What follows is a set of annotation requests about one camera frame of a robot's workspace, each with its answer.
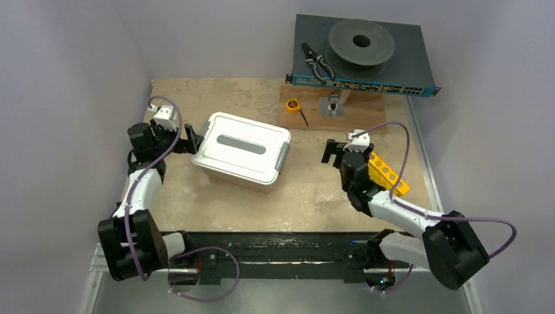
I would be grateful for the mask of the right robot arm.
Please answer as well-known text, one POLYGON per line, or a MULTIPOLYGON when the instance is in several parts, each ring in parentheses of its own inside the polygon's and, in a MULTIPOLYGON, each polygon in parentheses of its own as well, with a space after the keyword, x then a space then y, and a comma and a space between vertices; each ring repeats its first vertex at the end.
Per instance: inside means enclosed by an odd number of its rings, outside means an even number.
POLYGON ((367 240, 365 265, 407 262, 429 270, 444 287, 459 289, 491 260, 467 217, 457 211, 436 217, 392 196, 370 178, 373 148, 369 141, 327 139, 321 159, 339 170, 342 190, 356 211, 400 228, 382 230, 367 240))

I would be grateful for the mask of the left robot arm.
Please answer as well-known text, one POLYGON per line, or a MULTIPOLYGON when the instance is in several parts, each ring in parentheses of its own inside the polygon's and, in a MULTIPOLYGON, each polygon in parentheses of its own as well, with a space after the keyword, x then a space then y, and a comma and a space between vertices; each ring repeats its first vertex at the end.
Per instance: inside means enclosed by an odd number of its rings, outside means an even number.
POLYGON ((186 139, 155 121, 128 128, 132 149, 128 153, 128 189, 110 218, 98 223, 98 236, 111 277, 115 281, 140 276, 148 279, 171 260, 190 266, 195 250, 184 231, 161 232, 149 211, 166 176, 164 158, 171 152, 196 154, 204 132, 184 126, 186 139))

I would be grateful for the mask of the yellow test tube rack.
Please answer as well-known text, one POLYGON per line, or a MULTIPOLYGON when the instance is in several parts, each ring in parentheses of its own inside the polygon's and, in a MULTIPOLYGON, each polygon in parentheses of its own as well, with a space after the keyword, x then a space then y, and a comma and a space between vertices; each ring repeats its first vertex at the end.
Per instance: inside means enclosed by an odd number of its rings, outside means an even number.
MULTIPOLYGON (((394 172, 375 152, 372 152, 368 161, 368 172, 370 178, 380 186, 391 190, 393 185, 397 182, 398 175, 394 172)), ((400 180, 398 185, 393 190, 395 196, 402 198, 405 194, 409 193, 411 187, 400 180)))

